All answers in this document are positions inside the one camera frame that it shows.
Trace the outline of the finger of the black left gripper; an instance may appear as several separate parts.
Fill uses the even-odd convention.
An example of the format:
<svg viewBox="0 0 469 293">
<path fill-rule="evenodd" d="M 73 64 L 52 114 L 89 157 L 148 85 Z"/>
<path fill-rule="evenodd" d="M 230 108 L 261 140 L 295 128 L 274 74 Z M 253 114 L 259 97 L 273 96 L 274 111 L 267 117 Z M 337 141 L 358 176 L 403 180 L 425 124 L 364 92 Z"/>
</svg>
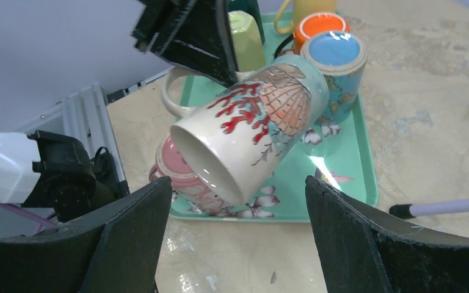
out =
<svg viewBox="0 0 469 293">
<path fill-rule="evenodd" d="M 149 0 L 131 35 L 135 48 L 229 87 L 238 70 L 227 2 Z"/>
</svg>

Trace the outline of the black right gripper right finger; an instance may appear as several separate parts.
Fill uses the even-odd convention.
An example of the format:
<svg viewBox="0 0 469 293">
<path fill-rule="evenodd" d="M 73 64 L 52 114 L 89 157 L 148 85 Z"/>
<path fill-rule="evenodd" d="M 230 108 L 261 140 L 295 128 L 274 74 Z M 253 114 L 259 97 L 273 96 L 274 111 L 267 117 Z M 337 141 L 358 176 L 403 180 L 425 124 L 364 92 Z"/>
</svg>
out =
<svg viewBox="0 0 469 293">
<path fill-rule="evenodd" d="M 305 183 L 329 292 L 469 292 L 469 237 L 406 222 L 313 176 Z"/>
</svg>

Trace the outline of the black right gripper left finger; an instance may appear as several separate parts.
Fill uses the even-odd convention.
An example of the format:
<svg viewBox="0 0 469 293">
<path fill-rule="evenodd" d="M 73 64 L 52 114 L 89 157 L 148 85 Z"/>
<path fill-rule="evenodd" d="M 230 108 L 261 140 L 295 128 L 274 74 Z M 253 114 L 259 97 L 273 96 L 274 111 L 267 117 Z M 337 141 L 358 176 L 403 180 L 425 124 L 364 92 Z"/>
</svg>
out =
<svg viewBox="0 0 469 293">
<path fill-rule="evenodd" d="M 169 177 L 34 236 L 0 239 L 0 292 L 157 292 Z"/>
</svg>

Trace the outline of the pink skull mug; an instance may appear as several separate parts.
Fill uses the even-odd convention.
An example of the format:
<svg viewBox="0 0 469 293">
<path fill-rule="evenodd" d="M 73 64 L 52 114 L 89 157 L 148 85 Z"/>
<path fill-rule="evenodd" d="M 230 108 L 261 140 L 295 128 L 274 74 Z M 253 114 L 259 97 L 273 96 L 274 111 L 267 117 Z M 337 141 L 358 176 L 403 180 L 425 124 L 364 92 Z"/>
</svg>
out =
<svg viewBox="0 0 469 293">
<path fill-rule="evenodd" d="M 191 170 L 171 136 L 167 136 L 156 150 L 155 163 L 150 169 L 149 181 L 162 176 L 170 177 L 173 193 L 183 197 L 205 214 L 225 215 L 232 208 L 232 205 L 227 204 L 211 191 Z"/>
</svg>

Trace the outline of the cream coral shell mug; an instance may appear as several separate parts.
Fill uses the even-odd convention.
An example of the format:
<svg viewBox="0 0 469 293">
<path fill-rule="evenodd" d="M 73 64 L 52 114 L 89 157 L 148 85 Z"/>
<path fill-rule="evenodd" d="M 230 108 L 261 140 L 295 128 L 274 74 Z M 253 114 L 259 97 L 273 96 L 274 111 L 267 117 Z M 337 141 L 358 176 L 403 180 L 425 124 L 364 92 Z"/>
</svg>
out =
<svg viewBox="0 0 469 293">
<path fill-rule="evenodd" d="M 162 102 L 177 119 L 169 133 L 191 170 L 229 205 L 249 201 L 329 100 L 320 70 L 296 54 L 239 74 L 200 107 L 170 99 L 171 83 L 189 75 L 175 67 L 163 78 Z"/>
</svg>

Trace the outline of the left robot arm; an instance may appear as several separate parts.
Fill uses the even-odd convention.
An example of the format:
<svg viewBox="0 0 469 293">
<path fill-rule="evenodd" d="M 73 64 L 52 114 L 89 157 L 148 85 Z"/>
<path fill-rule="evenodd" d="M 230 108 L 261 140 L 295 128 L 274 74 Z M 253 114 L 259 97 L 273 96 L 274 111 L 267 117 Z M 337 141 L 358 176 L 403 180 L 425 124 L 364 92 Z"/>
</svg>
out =
<svg viewBox="0 0 469 293">
<path fill-rule="evenodd" d="M 227 1 L 145 1 L 135 48 L 175 69 L 229 87 L 238 81 Z M 124 196 L 115 165 L 89 158 L 74 137 L 37 130 L 0 132 L 0 205 L 16 212 L 53 208 L 67 222 Z"/>
</svg>

